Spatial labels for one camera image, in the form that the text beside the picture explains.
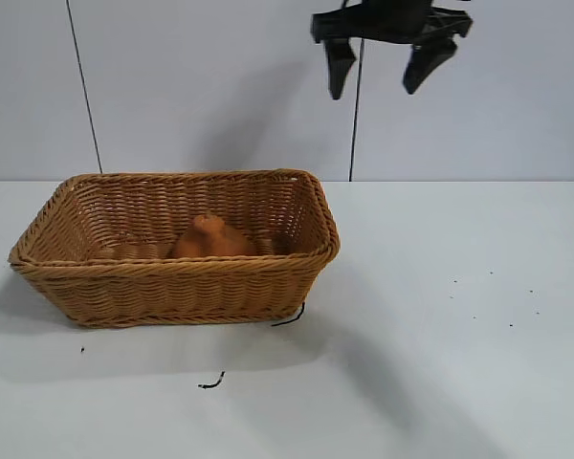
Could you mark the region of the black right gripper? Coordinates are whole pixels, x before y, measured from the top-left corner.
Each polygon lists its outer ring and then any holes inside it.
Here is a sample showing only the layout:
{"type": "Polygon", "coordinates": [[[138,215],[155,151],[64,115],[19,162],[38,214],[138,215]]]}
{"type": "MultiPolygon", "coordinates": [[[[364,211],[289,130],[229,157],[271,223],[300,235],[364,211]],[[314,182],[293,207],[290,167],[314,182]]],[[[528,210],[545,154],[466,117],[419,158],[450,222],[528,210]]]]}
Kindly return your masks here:
{"type": "Polygon", "coordinates": [[[408,94],[414,94],[454,56],[453,37],[466,37],[472,25],[465,11],[436,7],[432,0],[343,1],[336,10],[312,15],[311,34],[316,43],[324,41],[328,90],[338,100],[356,61],[350,38],[412,45],[403,85],[408,94]]]}

